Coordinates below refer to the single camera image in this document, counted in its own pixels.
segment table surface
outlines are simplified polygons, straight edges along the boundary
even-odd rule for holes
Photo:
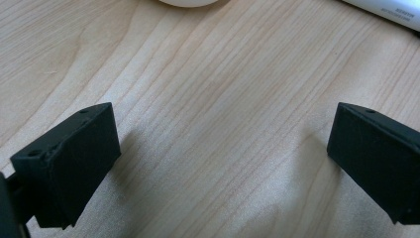
[[[420,129],[420,39],[336,0],[0,3],[0,168],[112,102],[122,157],[33,237],[418,237],[328,158],[340,101]]]

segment black 3d-printed part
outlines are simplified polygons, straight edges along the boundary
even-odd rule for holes
[[[76,223],[121,155],[111,103],[85,108],[12,158],[21,184],[37,201],[41,227]]]
[[[0,237],[29,237],[25,223],[20,222],[14,211],[13,195],[0,173]]]
[[[394,223],[420,224],[420,133],[340,103],[327,151]]]

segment light wood surface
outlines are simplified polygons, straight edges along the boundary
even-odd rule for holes
[[[0,168],[114,105],[122,157],[33,237],[419,237],[326,153],[338,102],[420,130],[420,39],[334,0],[0,2]]]

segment black plastic block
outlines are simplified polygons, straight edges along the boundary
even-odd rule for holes
[[[394,223],[420,224],[420,133],[340,103],[327,151]]]
[[[121,155],[111,103],[76,112],[15,154],[21,183],[40,204],[41,227],[75,225]]]
[[[0,173],[0,237],[24,237],[27,234],[24,227],[14,211],[13,195],[7,181]]]

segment wood grain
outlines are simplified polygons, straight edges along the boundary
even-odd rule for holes
[[[333,0],[0,2],[0,168],[83,107],[123,156],[33,237],[418,237],[326,154],[337,103],[420,130],[420,40]]]

